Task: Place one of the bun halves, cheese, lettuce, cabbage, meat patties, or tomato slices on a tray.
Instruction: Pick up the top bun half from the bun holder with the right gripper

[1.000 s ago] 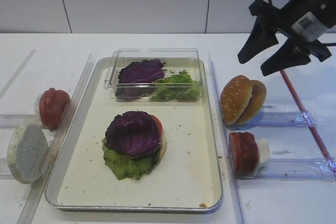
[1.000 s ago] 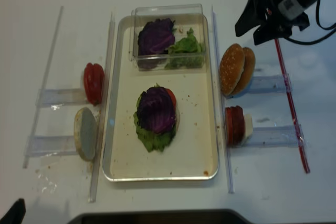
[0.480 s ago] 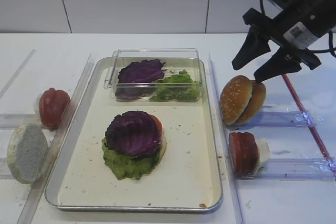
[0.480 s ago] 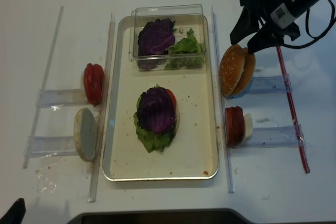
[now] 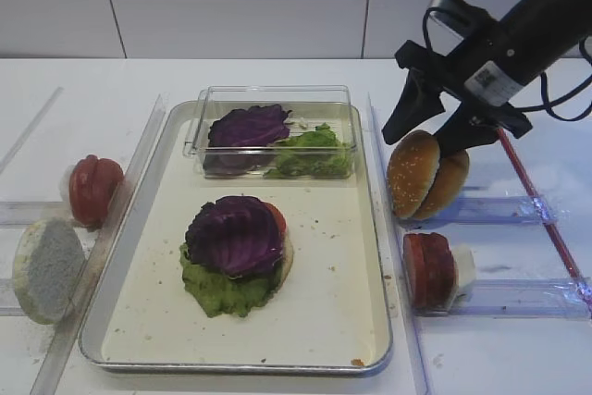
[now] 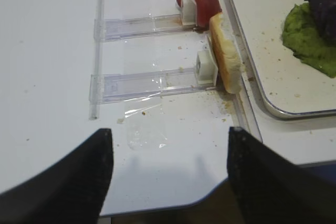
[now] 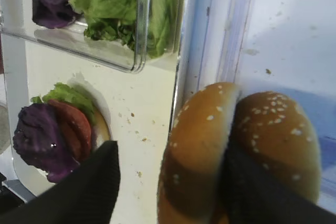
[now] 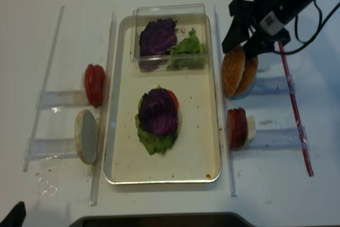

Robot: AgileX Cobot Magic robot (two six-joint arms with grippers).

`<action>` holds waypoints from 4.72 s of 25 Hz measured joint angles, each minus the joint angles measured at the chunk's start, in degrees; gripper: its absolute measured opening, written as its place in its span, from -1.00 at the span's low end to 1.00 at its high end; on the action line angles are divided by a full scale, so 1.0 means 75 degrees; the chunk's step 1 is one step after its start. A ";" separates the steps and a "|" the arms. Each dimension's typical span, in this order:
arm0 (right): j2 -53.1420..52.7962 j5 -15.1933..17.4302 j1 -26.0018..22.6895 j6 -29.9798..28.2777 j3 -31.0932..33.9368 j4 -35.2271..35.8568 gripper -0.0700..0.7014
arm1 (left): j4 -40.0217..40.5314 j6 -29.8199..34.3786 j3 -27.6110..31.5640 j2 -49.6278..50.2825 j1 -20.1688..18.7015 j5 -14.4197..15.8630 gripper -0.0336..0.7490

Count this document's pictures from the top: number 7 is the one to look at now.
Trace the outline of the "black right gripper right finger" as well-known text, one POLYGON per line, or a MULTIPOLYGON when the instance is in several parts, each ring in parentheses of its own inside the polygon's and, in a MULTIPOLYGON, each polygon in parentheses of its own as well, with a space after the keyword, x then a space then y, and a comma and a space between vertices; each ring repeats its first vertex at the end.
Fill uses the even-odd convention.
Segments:
POLYGON ((229 223, 335 223, 335 214, 264 170, 231 134, 219 184, 229 223))

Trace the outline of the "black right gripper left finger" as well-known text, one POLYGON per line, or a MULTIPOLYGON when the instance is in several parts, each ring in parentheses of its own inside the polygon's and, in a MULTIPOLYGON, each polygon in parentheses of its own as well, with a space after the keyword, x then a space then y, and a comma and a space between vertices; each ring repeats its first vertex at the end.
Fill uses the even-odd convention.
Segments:
POLYGON ((61 182, 1 215, 1 223, 109 223, 119 187, 118 144, 106 141, 61 182))

